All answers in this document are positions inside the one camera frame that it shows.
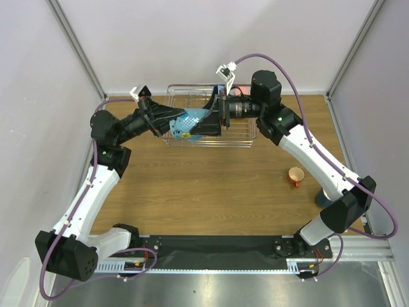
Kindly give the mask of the blue patterned cup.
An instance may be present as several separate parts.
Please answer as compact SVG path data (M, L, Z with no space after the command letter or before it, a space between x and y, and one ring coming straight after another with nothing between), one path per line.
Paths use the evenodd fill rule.
M185 108L185 113L169 122L170 133L174 139L199 141L202 135L193 135L190 131L198 124L209 110L199 108Z

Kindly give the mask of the light blue plastic cup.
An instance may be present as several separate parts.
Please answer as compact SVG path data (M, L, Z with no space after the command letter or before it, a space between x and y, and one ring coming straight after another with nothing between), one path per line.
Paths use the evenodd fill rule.
M214 95L220 95L224 91L224 86L223 85L217 85L213 87L212 93Z

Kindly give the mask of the pink plastic cup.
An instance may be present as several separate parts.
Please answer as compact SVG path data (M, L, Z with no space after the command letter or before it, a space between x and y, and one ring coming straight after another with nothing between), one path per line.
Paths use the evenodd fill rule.
M235 96L250 95L250 89L246 86L233 86L229 94Z

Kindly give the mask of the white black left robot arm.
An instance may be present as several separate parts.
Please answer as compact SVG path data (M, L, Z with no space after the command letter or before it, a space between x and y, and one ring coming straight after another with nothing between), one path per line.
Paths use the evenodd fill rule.
M148 96L141 97L135 111L121 120L97 107L90 119L93 158L86 178L53 229L40 231L35 239L42 278L51 272L87 281L99 261L119 252L127 256L139 252L137 228L117 224L106 233L90 237L91 227L128 166L132 151L122 144L148 131L161 136L169 130L170 121L184 114L184 109L164 106Z

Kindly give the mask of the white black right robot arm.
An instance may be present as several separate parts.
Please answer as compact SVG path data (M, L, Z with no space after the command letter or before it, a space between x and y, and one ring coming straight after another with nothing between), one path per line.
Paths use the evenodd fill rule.
M204 107L206 115L189 129L189 135L219 136L232 118L253 118L264 137L300 162L330 200L329 206L297 232L295 252L311 256L317 243L334 233L343 233L367 211L375 181L346 168L313 138L306 121L282 103L282 86L274 72L253 73L250 93L239 96L230 94L235 79L232 69L221 67L217 75L226 85L223 90L214 90Z

